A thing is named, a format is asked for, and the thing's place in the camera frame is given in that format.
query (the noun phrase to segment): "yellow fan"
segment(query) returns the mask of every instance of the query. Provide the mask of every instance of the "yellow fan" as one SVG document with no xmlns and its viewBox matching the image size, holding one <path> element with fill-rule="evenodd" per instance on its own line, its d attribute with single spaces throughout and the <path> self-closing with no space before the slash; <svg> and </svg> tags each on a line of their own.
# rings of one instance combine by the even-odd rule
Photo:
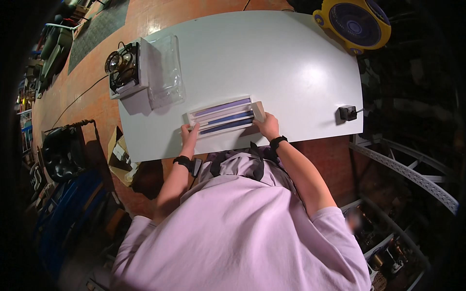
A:
<svg viewBox="0 0 466 291">
<path fill-rule="evenodd" d="M 312 15 L 355 54 L 383 47 L 390 38 L 390 22 L 373 0 L 323 0 L 322 10 L 315 10 Z"/>
</svg>

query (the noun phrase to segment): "black wristband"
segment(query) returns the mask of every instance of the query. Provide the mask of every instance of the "black wristband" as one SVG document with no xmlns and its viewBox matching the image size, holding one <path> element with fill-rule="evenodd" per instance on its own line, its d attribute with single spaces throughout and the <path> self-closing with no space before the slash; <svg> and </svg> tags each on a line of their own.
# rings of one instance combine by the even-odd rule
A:
<svg viewBox="0 0 466 291">
<path fill-rule="evenodd" d="M 176 163 L 176 162 L 178 162 L 178 164 L 180 164 L 180 165 L 185 166 L 188 169 L 188 171 L 191 171 L 191 169 L 190 169 L 191 160 L 188 157 L 179 156 L 179 157 L 177 157 L 176 159 L 173 160 L 173 163 Z"/>
<path fill-rule="evenodd" d="M 270 141 L 270 149 L 276 154 L 276 151 L 278 149 L 278 143 L 281 141 L 288 141 L 288 139 L 284 136 L 279 136 L 277 138 L 274 138 Z"/>
</svg>

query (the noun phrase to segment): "clear plastic bag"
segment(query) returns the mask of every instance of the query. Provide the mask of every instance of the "clear plastic bag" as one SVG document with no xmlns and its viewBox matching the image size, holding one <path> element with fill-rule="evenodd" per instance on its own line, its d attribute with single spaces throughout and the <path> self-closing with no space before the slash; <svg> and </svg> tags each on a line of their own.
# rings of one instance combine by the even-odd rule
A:
<svg viewBox="0 0 466 291">
<path fill-rule="evenodd" d="M 178 38 L 173 35 L 151 41 L 149 54 L 149 103 L 152 109 L 185 101 L 185 88 L 179 65 Z"/>
</svg>

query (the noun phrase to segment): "person's right hand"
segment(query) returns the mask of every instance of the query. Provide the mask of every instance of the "person's right hand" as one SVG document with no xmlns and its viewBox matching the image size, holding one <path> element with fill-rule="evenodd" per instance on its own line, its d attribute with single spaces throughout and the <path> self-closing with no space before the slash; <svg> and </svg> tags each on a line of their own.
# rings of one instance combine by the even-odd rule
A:
<svg viewBox="0 0 466 291">
<path fill-rule="evenodd" d="M 275 118 L 275 116 L 268 112 L 265 113 L 264 122 L 260 122 L 254 119 L 253 124 L 259 127 L 260 133 L 262 133 L 262 135 L 265 136 L 268 141 L 271 141 L 272 139 L 280 136 L 278 132 L 278 120 Z"/>
</svg>

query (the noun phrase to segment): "person's left arm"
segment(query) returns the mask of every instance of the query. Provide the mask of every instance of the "person's left arm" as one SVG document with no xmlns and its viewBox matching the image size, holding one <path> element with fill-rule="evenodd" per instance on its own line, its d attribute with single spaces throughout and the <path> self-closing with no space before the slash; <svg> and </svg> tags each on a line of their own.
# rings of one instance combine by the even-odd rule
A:
<svg viewBox="0 0 466 291">
<path fill-rule="evenodd" d="M 191 160 L 196 146 L 199 123 L 194 126 L 191 132 L 188 131 L 189 126 L 189 124 L 185 124 L 181 127 L 183 148 L 179 155 L 186 156 Z M 155 225 L 159 225 L 179 206 L 181 196 L 188 190 L 188 178 L 188 169 L 178 162 L 174 163 L 171 173 L 164 181 L 157 198 L 154 199 L 155 210 L 152 220 Z"/>
</svg>

